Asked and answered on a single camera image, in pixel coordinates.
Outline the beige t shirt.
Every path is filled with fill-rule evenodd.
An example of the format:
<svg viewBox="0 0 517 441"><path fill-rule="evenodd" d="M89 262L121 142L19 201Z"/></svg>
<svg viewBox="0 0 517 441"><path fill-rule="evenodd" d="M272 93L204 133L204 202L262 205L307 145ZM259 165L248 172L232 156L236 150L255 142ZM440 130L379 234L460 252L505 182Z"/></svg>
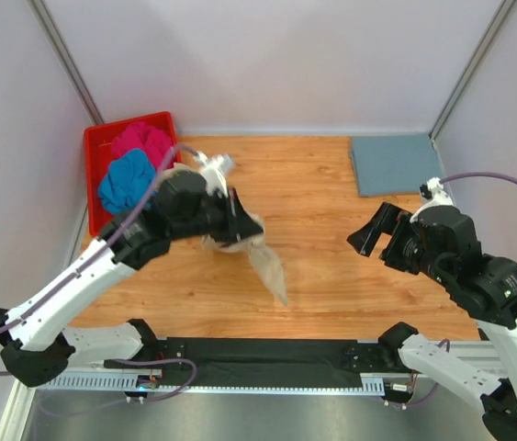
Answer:
<svg viewBox="0 0 517 441"><path fill-rule="evenodd" d="M206 167L195 169L188 165L178 164L175 168L166 170L161 174L157 188L160 188L161 184L168 182L169 178L183 175L185 172L203 176L210 191L216 189L224 190L228 186L227 175L224 173L209 171ZM261 234L234 244L218 242L206 234L201 238L201 247L205 250L226 254L246 253L253 270L261 279L263 285L277 300L286 306L287 281L282 260L279 254L266 243L264 221L254 213L250 213L250 217L263 228Z"/></svg>

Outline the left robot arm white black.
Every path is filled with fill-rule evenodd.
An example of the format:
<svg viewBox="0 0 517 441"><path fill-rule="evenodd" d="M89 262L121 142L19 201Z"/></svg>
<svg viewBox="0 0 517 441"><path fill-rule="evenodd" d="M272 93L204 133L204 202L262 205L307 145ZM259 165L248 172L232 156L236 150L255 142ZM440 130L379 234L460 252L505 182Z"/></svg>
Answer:
<svg viewBox="0 0 517 441"><path fill-rule="evenodd" d="M165 179L141 212L118 214L40 293L14 309L0 308L6 373L37 387L68 367L92 362L107 368L152 365L162 355L144 320L87 329L69 323L109 288L167 254L175 241L207 236L232 245L263 231L234 188L209 190L206 179L193 172Z"/></svg>

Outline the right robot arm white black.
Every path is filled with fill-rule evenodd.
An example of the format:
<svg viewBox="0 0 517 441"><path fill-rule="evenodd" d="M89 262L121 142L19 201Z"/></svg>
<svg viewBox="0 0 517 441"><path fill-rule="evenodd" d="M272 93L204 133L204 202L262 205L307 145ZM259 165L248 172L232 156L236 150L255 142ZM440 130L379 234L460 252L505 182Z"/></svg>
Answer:
<svg viewBox="0 0 517 441"><path fill-rule="evenodd" d="M384 265L440 285L488 337L506 374L471 366L405 322L385 331L379 343L401 365L471 405L495 439L517 440L517 263L483 253L473 220L454 206L410 213L384 203L347 242L368 256L382 234L390 237L380 254Z"/></svg>

